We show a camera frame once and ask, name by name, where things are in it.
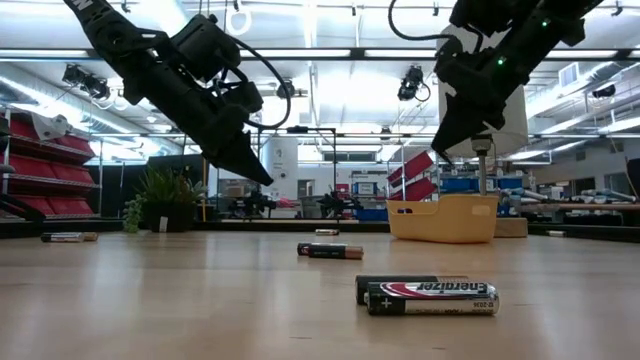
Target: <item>red storage bin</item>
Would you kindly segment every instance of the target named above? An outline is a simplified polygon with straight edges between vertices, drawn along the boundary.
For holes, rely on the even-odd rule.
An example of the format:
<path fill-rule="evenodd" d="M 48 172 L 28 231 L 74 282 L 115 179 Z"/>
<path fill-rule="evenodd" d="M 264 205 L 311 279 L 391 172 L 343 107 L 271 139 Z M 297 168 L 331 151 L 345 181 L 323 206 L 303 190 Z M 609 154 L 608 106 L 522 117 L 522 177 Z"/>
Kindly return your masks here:
<path fill-rule="evenodd" d="M 0 154 L 0 162 L 4 161 L 4 155 Z M 56 174 L 48 161 L 34 159 L 26 156 L 9 155 L 9 165 L 16 169 L 18 175 L 38 176 L 55 179 Z"/>
<path fill-rule="evenodd" d="M 411 180 L 423 171 L 429 169 L 431 165 L 433 165 L 433 160 L 431 160 L 431 157 L 429 157 L 426 151 L 423 151 L 405 163 L 404 177 L 407 180 Z M 402 185 L 402 167 L 396 169 L 387 179 L 393 187 Z"/>
<path fill-rule="evenodd" d="M 92 215 L 93 210 L 83 198 L 48 198 L 51 208 L 57 215 Z"/>
<path fill-rule="evenodd" d="M 55 215 L 55 212 L 51 208 L 51 205 L 49 205 L 47 198 L 44 196 L 16 195 L 14 198 L 33 206 L 45 215 Z"/>
<path fill-rule="evenodd" d="M 436 186 L 433 185 L 428 178 L 420 179 L 414 183 L 411 183 L 406 188 L 406 201 L 420 201 L 427 196 L 433 194 L 436 191 Z M 389 197 L 389 200 L 402 200 L 402 189 Z"/>
<path fill-rule="evenodd" d="M 11 129 L 12 135 L 20 135 L 35 140 L 40 140 L 36 129 L 33 128 L 33 123 L 26 120 L 20 120 L 17 115 L 11 115 Z"/>
<path fill-rule="evenodd" d="M 59 180 L 74 181 L 85 184 L 94 184 L 89 170 L 73 165 L 51 163 L 51 168 Z"/>
<path fill-rule="evenodd" d="M 93 154 L 93 156 L 95 156 L 93 150 L 91 150 L 91 146 L 89 145 L 89 140 L 85 140 L 85 139 L 79 138 L 77 136 L 66 135 L 66 136 L 63 136 L 61 138 L 55 139 L 55 141 L 59 145 L 67 146 L 67 147 L 70 147 L 72 149 L 76 149 L 76 150 L 80 150 L 80 151 L 84 151 L 86 153 L 90 153 L 90 154 Z"/>

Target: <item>black battery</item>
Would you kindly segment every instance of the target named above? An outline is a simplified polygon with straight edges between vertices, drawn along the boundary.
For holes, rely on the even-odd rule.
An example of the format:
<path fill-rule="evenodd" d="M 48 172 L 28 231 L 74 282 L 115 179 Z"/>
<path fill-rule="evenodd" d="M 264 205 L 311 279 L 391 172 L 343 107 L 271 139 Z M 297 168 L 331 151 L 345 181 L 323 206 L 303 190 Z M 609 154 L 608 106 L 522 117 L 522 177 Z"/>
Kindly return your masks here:
<path fill-rule="evenodd" d="M 365 299 L 370 315 L 494 315 L 500 309 L 496 288 L 477 282 L 369 283 Z"/>
<path fill-rule="evenodd" d="M 357 275 L 356 302 L 366 305 L 364 294 L 367 285 L 372 282 L 468 282 L 466 276 L 435 276 L 435 275 Z"/>
<path fill-rule="evenodd" d="M 309 255 L 309 246 L 317 245 L 317 246 L 349 246 L 347 244 L 333 244 L 333 243 L 298 243 L 298 255 L 299 256 L 307 256 Z"/>
<path fill-rule="evenodd" d="M 364 256 L 364 249 L 360 246 L 311 244 L 307 249 L 310 258 L 361 260 Z"/>

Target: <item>wooden table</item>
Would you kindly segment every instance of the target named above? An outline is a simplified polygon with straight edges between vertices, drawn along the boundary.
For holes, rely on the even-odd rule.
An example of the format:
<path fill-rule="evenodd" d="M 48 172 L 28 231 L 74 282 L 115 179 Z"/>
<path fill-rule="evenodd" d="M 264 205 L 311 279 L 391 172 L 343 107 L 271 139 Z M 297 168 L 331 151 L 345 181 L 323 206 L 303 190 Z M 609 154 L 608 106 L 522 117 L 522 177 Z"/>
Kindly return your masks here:
<path fill-rule="evenodd" d="M 633 359 L 640 247 L 342 234 L 364 261 L 297 257 L 312 234 L 105 234 L 0 241 L 0 359 Z M 356 274 L 493 282 L 495 317 L 371 317 Z"/>

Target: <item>fluorescent light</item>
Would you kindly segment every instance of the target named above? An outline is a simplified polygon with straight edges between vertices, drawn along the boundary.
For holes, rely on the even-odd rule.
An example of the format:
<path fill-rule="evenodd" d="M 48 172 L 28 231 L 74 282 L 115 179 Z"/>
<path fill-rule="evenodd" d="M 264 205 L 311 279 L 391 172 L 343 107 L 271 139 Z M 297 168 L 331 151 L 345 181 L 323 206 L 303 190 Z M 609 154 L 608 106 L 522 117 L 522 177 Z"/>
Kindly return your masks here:
<path fill-rule="evenodd" d="M 622 131 L 626 129 L 631 129 L 636 126 L 640 126 L 640 117 L 632 118 L 628 120 L 616 121 L 615 123 L 609 126 L 605 126 L 602 129 L 598 130 L 598 132 L 600 134 L 606 134 L 610 132 L 617 132 L 617 131 Z"/>
<path fill-rule="evenodd" d="M 309 57 L 349 57 L 349 49 L 265 49 L 258 53 L 266 58 L 289 57 L 289 58 L 309 58 Z M 254 57 L 247 50 L 240 50 L 240 55 L 244 58 Z"/>
<path fill-rule="evenodd" d="M 567 130 L 568 128 L 581 123 L 582 121 L 579 119 L 572 119 L 561 122 L 560 124 L 556 124 L 548 129 L 542 130 L 540 134 L 553 134 L 559 131 Z"/>
<path fill-rule="evenodd" d="M 530 138 L 539 137 L 540 139 L 597 139 L 600 135 L 597 134 L 541 134 L 541 135 L 529 135 Z"/>
<path fill-rule="evenodd" d="M 525 160 L 530 159 L 532 157 L 536 157 L 538 155 L 544 154 L 546 151 L 544 150 L 531 150 L 531 151 L 522 151 L 519 153 L 515 153 L 508 157 L 508 160 Z"/>
<path fill-rule="evenodd" d="M 553 152 L 565 151 L 565 150 L 569 150 L 571 148 L 574 148 L 574 147 L 576 147 L 578 145 L 582 145 L 584 143 L 585 143 L 584 140 L 576 141 L 576 142 L 568 143 L 568 144 L 565 144 L 565 145 L 562 145 L 562 146 L 558 146 L 557 148 L 555 148 L 555 149 L 553 149 L 551 151 L 553 151 Z"/>
<path fill-rule="evenodd" d="M 2 49 L 0 57 L 3 58 L 89 58 L 86 50 L 20 50 L 20 49 Z"/>
<path fill-rule="evenodd" d="M 365 50 L 365 57 L 435 58 L 435 50 Z"/>
<path fill-rule="evenodd" d="M 551 50 L 547 59 L 598 58 L 606 59 L 616 55 L 615 50 Z"/>

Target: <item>black cable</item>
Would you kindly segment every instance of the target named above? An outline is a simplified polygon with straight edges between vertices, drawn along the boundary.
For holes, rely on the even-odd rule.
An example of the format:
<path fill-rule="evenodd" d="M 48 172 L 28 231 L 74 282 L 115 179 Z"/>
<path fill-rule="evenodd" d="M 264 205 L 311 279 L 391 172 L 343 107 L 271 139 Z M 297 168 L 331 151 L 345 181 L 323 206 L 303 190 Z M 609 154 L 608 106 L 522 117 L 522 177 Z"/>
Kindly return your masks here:
<path fill-rule="evenodd" d="M 256 122 L 253 122 L 251 120 L 246 120 L 244 123 L 249 125 L 249 126 L 253 126 L 257 129 L 262 129 L 262 130 L 275 130 L 277 128 L 279 128 L 280 126 L 282 126 L 285 122 L 287 122 L 287 120 L 289 119 L 289 114 L 291 114 L 291 94 L 289 94 L 289 90 L 287 89 L 287 86 L 284 83 L 284 79 L 282 78 L 282 76 L 280 76 L 280 74 L 278 73 L 278 71 L 273 67 L 273 65 L 271 65 L 271 63 L 265 59 L 264 57 L 262 57 L 262 55 L 260 55 L 257 51 L 255 51 L 251 46 L 245 44 L 242 40 L 236 39 L 236 38 L 232 38 L 233 41 L 236 42 L 236 44 L 240 45 L 240 47 L 244 48 L 245 50 L 247 50 L 248 52 L 250 52 L 253 56 L 256 57 L 256 59 L 260 60 L 264 66 L 267 67 L 267 69 L 269 69 L 269 71 L 271 71 L 271 73 L 276 77 L 276 79 L 278 79 L 278 82 L 280 83 L 280 86 L 282 86 L 282 88 L 284 89 L 284 93 L 285 96 L 287 98 L 287 111 L 284 114 L 284 118 L 280 121 L 277 122 L 273 125 L 262 125 L 262 124 L 258 124 Z M 230 69 L 231 72 L 233 72 L 234 74 L 237 75 L 237 73 L 234 71 L 233 68 Z"/>
<path fill-rule="evenodd" d="M 429 92 L 429 95 L 427 95 L 427 98 L 424 100 L 421 100 L 420 98 L 418 98 L 418 95 L 416 95 L 414 98 L 419 102 L 427 102 L 429 101 L 429 99 L 431 99 L 431 88 L 429 87 L 429 85 L 425 84 L 424 82 L 422 83 L 422 85 L 424 85 L 424 87 L 427 89 L 427 91 Z"/>
<path fill-rule="evenodd" d="M 391 28 L 391 31 L 393 31 L 394 34 L 396 34 L 397 37 L 404 39 L 404 40 L 409 40 L 409 41 L 428 41 L 428 40 L 438 40 L 438 39 L 457 39 L 454 35 L 450 35 L 450 34 L 440 34 L 440 35 L 424 35 L 424 36 L 409 36 L 409 35 L 405 35 L 402 32 L 400 32 L 400 30 L 398 30 L 398 28 L 396 27 L 396 25 L 393 23 L 393 7 L 396 5 L 396 1 L 398 0 L 391 0 L 391 4 L 389 4 L 389 12 L 387 14 L 387 19 L 389 20 L 389 27 Z"/>
<path fill-rule="evenodd" d="M 482 35 L 482 33 L 480 31 L 474 29 L 470 25 L 465 25 L 464 29 L 467 30 L 470 33 L 476 34 L 478 39 L 476 40 L 476 47 L 473 49 L 473 53 L 475 54 L 475 53 L 480 52 L 480 49 L 482 48 L 482 40 L 484 39 L 484 35 Z"/>

